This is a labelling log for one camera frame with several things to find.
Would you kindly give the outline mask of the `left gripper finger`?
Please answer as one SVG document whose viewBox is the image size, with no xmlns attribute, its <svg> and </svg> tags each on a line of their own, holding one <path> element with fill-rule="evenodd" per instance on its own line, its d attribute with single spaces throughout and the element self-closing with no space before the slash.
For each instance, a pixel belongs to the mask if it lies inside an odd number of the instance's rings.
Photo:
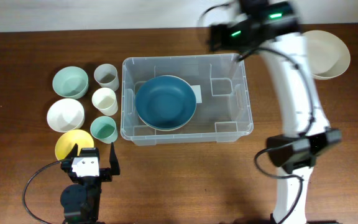
<svg viewBox="0 0 358 224">
<path fill-rule="evenodd" d="M 73 157 L 76 157 L 78 155 L 78 145 L 75 144 L 71 151 L 67 154 L 67 159 L 71 159 Z"/>
<path fill-rule="evenodd" d="M 110 155 L 109 155 L 109 163 L 111 166 L 111 175 L 120 175 L 120 166 L 119 161 L 115 152 L 114 143 L 110 144 Z"/>
</svg>

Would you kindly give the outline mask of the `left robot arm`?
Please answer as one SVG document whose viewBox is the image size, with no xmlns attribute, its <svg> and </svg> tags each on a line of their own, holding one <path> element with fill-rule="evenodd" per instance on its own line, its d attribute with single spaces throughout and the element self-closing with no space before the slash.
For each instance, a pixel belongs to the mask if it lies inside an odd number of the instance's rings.
<svg viewBox="0 0 358 224">
<path fill-rule="evenodd" d="M 114 144 L 110 144 L 108 168 L 100 168 L 99 149 L 96 147 L 78 148 L 75 144 L 60 167 L 73 182 L 60 196 L 65 223 L 99 223 L 99 206 L 102 183 L 112 181 L 121 170 L 115 153 Z"/>
</svg>

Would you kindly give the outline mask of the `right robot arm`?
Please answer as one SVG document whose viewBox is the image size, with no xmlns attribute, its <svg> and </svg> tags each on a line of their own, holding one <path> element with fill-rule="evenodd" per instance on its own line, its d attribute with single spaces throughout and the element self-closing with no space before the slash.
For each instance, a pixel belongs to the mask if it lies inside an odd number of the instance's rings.
<svg viewBox="0 0 358 224">
<path fill-rule="evenodd" d="M 276 171 L 270 223 L 306 223 L 306 195 L 317 158 L 341 142 L 321 106 L 307 59 L 306 37 L 287 2 L 231 1 L 234 20 L 209 28 L 209 49 L 233 50 L 241 62 L 259 54 L 278 97 L 283 133 L 267 138 L 264 154 Z"/>
</svg>

